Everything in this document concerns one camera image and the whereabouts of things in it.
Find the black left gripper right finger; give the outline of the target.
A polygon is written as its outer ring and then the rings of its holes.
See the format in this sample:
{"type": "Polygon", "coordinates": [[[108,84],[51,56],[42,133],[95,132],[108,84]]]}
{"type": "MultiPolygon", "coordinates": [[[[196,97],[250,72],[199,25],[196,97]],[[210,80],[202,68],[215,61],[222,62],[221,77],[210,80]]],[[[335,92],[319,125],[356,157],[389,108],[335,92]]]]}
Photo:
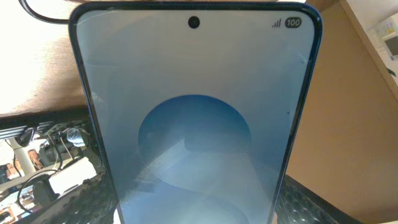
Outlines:
{"type": "Polygon", "coordinates": [[[288,175],[274,217],[277,224],[362,224],[288,175]]]}

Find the blue Galaxy smartphone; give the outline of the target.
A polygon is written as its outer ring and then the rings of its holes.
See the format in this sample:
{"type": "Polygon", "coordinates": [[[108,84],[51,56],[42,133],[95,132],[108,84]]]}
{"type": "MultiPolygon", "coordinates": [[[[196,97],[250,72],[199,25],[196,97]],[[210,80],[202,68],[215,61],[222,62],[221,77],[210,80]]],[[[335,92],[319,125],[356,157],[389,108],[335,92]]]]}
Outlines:
{"type": "Polygon", "coordinates": [[[121,223],[270,223],[322,40],[301,2],[91,1],[69,37],[121,223]]]}

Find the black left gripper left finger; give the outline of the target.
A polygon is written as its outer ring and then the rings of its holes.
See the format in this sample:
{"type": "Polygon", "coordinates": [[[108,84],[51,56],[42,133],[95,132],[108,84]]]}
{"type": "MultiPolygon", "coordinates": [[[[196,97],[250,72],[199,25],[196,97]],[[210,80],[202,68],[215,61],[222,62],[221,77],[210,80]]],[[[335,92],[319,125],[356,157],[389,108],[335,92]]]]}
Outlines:
{"type": "Polygon", "coordinates": [[[112,224],[116,207],[111,182],[102,172],[18,224],[112,224]]]}

